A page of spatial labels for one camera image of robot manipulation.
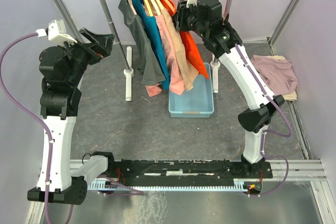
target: pink shirt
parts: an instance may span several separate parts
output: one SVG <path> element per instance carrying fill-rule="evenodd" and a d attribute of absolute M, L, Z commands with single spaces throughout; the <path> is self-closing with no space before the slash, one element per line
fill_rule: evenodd
<path fill-rule="evenodd" d="M 184 91 L 184 80 L 180 72 L 179 64 L 177 63 L 172 38 L 169 34 L 163 15 L 155 16 L 155 20 L 159 28 L 162 45 L 166 56 L 166 64 L 171 76 L 169 89 L 176 94 L 182 94 Z M 146 89 L 150 97 L 157 95 L 162 91 L 159 86 L 146 86 Z"/>

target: gray floor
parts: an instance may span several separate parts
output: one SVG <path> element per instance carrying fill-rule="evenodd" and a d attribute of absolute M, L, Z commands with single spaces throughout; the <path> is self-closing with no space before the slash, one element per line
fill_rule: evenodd
<path fill-rule="evenodd" d="M 249 56 L 270 55 L 267 44 L 245 45 Z M 211 54 L 200 46 L 205 62 Z M 120 54 L 115 47 L 110 57 L 88 67 L 81 86 L 79 115 L 73 131 L 71 158 L 86 152 L 113 152 L 117 159 L 239 159 L 244 150 L 244 130 L 237 116 L 247 108 L 243 93 L 228 70 L 219 71 L 219 94 L 215 113 L 209 119 L 171 118 L 168 93 L 149 98 L 141 84 L 142 76 L 133 78 L 133 100 L 125 102 L 125 78 Z M 139 55 L 133 46 L 133 66 Z M 289 107 L 283 106 L 289 116 Z M 277 114 L 270 129 L 288 132 Z M 266 152 L 283 154 L 289 159 L 303 159 L 296 134 L 290 138 L 267 135 Z"/>
<path fill-rule="evenodd" d="M 265 191 L 275 183 L 263 183 Z M 53 223 L 65 223 L 68 205 L 50 204 Z M 260 198 L 243 193 L 160 192 L 106 198 L 88 192 L 70 223 L 82 224 L 319 224 L 323 223 L 309 182 L 286 183 Z"/>

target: blue shirt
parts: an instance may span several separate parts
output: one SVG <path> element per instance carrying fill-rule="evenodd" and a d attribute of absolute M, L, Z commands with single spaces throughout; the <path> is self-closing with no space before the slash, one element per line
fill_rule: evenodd
<path fill-rule="evenodd" d="M 147 16 L 142 6 L 143 0 L 132 0 L 132 2 L 133 2 L 133 7 L 135 11 L 137 12 L 137 14 L 141 17 L 143 21 L 145 32 L 147 33 L 148 39 L 151 41 L 151 45 L 155 53 L 155 56 L 166 78 L 165 81 L 161 82 L 163 89 L 168 90 L 169 83 L 170 83 L 170 76 L 168 73 L 168 68 L 167 68 L 167 64 L 166 64 L 166 60 L 164 56 L 161 36 L 160 36 L 159 29 L 156 25 L 155 17 Z"/>

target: blue plastic bin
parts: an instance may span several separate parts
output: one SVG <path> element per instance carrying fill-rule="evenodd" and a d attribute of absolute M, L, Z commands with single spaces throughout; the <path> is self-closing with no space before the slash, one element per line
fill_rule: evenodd
<path fill-rule="evenodd" d="M 199 74 L 194 88 L 181 95 L 169 91 L 169 112 L 173 118 L 209 118 L 214 113 L 210 65 L 204 63 L 209 79 Z"/>

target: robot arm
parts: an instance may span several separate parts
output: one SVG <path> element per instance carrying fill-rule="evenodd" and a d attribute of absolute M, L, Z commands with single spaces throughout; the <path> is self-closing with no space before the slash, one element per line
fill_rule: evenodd
<path fill-rule="evenodd" d="M 245 150 L 241 158 L 251 171 L 265 160 L 260 153 L 261 136 L 276 112 L 267 97 L 279 106 L 285 101 L 281 95 L 274 96 L 263 82 L 241 38 L 229 23 L 229 15 L 224 19 L 222 13 L 218 0 L 182 0 L 178 2 L 174 21 L 178 30 L 194 31 L 202 38 L 204 46 L 229 70 L 242 90 L 248 109 L 238 116 L 245 129 Z"/>
<path fill-rule="evenodd" d="M 44 138 L 43 162 L 36 188 L 28 191 L 28 200 L 44 201 L 48 159 L 51 162 L 49 202 L 81 204 L 87 186 L 100 174 L 110 171 L 112 153 L 95 152 L 90 161 L 70 173 L 71 137 L 81 92 L 79 82 L 88 65 L 99 63 L 111 54 L 114 35 L 97 35 L 85 28 L 79 31 L 90 43 L 82 44 L 66 34 L 63 20 L 53 20 L 47 30 L 39 29 L 39 37 L 47 36 L 57 47 L 45 49 L 39 56 L 43 74 L 41 115 L 53 137 L 52 156 L 49 139 Z"/>

